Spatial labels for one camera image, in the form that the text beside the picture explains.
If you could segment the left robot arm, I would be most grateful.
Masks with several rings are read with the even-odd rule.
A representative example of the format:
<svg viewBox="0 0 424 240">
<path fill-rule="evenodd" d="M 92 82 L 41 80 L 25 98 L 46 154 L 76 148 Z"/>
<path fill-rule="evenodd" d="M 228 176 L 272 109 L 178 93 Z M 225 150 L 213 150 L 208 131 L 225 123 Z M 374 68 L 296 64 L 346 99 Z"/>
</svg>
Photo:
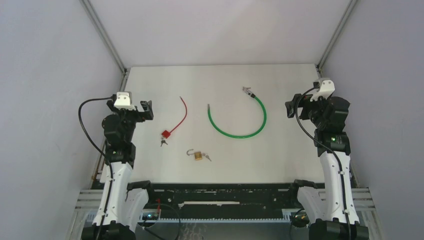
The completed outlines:
<svg viewBox="0 0 424 240">
<path fill-rule="evenodd" d="M 105 98 L 112 114 L 102 122 L 106 165 L 102 197 L 92 225 L 84 227 L 83 240 L 134 240 L 143 208 L 156 203 L 149 180 L 131 182 L 136 146 L 132 137 L 137 123 L 154 118 L 151 101 L 141 101 L 142 111 L 132 103 L 131 92 L 121 91 Z"/>
</svg>

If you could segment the brass padlock keys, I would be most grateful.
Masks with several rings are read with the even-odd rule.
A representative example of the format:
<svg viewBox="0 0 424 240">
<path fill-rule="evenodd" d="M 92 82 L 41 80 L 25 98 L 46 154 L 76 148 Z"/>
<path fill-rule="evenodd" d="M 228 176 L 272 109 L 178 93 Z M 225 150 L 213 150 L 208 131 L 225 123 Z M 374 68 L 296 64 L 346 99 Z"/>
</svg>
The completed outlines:
<svg viewBox="0 0 424 240">
<path fill-rule="evenodd" d="M 202 156 L 206 159 L 208 159 L 210 162 L 212 161 L 210 156 L 207 153 L 202 153 Z"/>
</svg>

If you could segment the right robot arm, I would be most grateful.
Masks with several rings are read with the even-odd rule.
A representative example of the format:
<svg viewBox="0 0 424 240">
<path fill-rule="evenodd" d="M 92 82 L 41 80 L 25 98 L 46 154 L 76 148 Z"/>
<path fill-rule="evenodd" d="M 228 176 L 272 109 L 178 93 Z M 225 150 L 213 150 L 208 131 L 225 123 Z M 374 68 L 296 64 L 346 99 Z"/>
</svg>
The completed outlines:
<svg viewBox="0 0 424 240">
<path fill-rule="evenodd" d="M 350 179 L 351 148 L 345 121 L 350 103 L 338 96 L 312 99 L 311 94 L 295 94 L 285 102 L 288 118 L 299 123 L 310 120 L 314 134 L 308 134 L 324 173 L 325 199 L 311 181 L 296 180 L 297 189 L 289 194 L 289 203 L 303 208 L 309 219 L 311 240 L 368 240 L 369 229 L 360 224 L 354 206 Z"/>
</svg>

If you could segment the brass padlock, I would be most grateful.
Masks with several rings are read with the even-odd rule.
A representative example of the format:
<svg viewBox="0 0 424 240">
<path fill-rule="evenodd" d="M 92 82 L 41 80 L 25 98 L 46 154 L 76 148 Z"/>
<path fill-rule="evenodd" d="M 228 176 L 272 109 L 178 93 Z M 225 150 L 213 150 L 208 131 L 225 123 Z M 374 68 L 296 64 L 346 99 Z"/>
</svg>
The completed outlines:
<svg viewBox="0 0 424 240">
<path fill-rule="evenodd" d="M 195 151 L 194 149 L 189 149 L 186 151 L 188 156 L 193 156 L 195 161 L 200 161 L 203 159 L 203 153 L 201 151 Z"/>
</svg>

